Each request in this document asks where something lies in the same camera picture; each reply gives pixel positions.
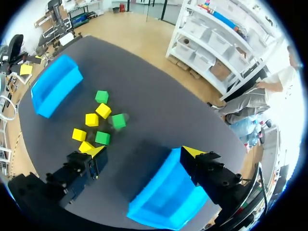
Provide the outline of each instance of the black tabletop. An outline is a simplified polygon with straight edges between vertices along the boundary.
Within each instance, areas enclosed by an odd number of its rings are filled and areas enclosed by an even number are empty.
[[[109,226],[150,229],[126,217],[128,204],[159,169],[170,148],[182,145],[215,151],[227,168],[240,171],[243,144],[204,102],[172,77],[138,56],[90,36],[64,53],[78,64],[83,81],[49,119],[35,114],[28,91],[19,116],[27,151],[42,179],[78,149],[80,142],[71,138],[73,128],[85,129],[90,142],[97,130],[111,134],[108,164],[96,183],[66,206],[68,211]],[[98,106],[94,100],[97,90],[109,92],[112,115],[128,114],[126,128],[115,132],[103,119],[98,128],[84,125],[85,114],[94,113]],[[199,231],[218,209],[207,201],[182,230]]]

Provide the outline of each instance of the cable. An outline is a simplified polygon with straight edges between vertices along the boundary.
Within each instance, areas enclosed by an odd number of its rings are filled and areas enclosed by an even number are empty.
[[[265,203],[265,208],[264,208],[264,211],[261,215],[260,218],[264,217],[265,214],[267,213],[268,211],[268,200],[267,200],[267,197],[266,197],[266,190],[265,190],[265,186],[264,186],[264,179],[263,179],[263,173],[262,173],[262,165],[260,163],[259,165],[259,175],[260,175],[260,179],[261,179],[261,187],[262,187],[262,192],[263,192],[263,196],[264,196],[264,203]]]
[[[4,114],[0,113],[0,119],[3,119],[3,120],[14,120],[15,117],[16,117],[16,113],[17,113],[17,110],[16,110],[16,107],[15,107],[14,103],[8,97],[6,97],[4,95],[0,95],[0,97],[4,98],[5,100],[7,100],[13,106],[13,108],[14,108],[14,115],[13,115],[13,117],[6,117],[6,116],[4,116]]]

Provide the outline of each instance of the blue plastic tray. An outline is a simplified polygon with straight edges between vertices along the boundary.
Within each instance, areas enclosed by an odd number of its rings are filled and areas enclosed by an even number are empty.
[[[60,56],[44,71],[31,89],[35,112],[49,118],[82,79],[77,64],[67,55]]]
[[[180,148],[169,157],[153,179],[129,204],[127,217],[158,229],[181,229],[207,201],[202,187],[195,187],[180,163]]]

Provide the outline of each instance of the yellow cube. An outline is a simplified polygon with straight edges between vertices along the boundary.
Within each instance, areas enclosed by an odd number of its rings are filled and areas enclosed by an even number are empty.
[[[95,110],[97,112],[97,114],[99,114],[101,117],[103,117],[104,119],[106,119],[110,113],[111,113],[111,109],[110,107],[108,107],[106,104],[101,103],[98,108],[96,108]]]
[[[89,142],[83,141],[81,143],[81,146],[79,147],[79,151],[81,151],[82,153],[85,153],[93,148],[94,147]]]
[[[86,125],[89,127],[97,127],[98,115],[96,115],[95,113],[86,114]]]
[[[85,131],[74,128],[72,138],[77,141],[85,141],[86,135]]]

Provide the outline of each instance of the black cable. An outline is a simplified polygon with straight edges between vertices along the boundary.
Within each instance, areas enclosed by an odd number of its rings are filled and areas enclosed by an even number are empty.
[[[266,190],[265,190],[265,186],[264,186],[264,179],[263,179],[262,165],[261,164],[259,165],[259,175],[260,175],[260,179],[261,179],[261,186],[262,186],[262,192],[263,192],[264,203],[265,203],[264,211],[263,211],[263,213],[262,213],[262,215],[260,217],[260,218],[262,218],[262,217],[265,216],[265,214],[268,211],[268,200],[267,200],[267,197],[266,197]]]

